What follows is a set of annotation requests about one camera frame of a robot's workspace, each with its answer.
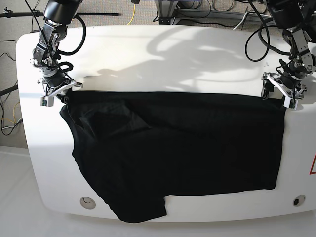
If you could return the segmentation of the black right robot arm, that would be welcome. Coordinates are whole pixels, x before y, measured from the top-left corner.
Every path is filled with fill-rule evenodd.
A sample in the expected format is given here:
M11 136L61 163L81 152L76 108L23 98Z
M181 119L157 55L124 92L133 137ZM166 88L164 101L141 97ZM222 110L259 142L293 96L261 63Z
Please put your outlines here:
M40 105L51 107L57 97L67 102L67 93L73 87L82 88L80 82L72 79L67 72L73 69L70 62L58 62L62 56L72 56L83 46L86 38L86 25L77 11L80 0L50 0L47 3L44 15L44 26L40 27L40 38L33 50L33 66L40 69L42 78L38 81L44 88L45 95L40 99ZM77 48L71 52L59 50L60 42L67 35L67 26L73 19L81 22L83 33Z

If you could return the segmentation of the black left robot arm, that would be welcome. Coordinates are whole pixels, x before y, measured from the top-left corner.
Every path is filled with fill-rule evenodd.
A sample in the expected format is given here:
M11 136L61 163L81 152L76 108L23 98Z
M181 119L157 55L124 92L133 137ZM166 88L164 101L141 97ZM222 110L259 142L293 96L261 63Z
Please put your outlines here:
M262 98L277 88L285 97L284 105L294 108L307 91L301 81L316 71L316 56L311 53L308 44L316 41L316 2L314 0L265 0L270 17L263 19L253 2L248 2L261 21L255 31L266 52L274 51L288 56L289 62L279 60L280 66L275 73L264 73ZM269 22L282 31L283 40L290 46L289 52L283 52L271 45Z

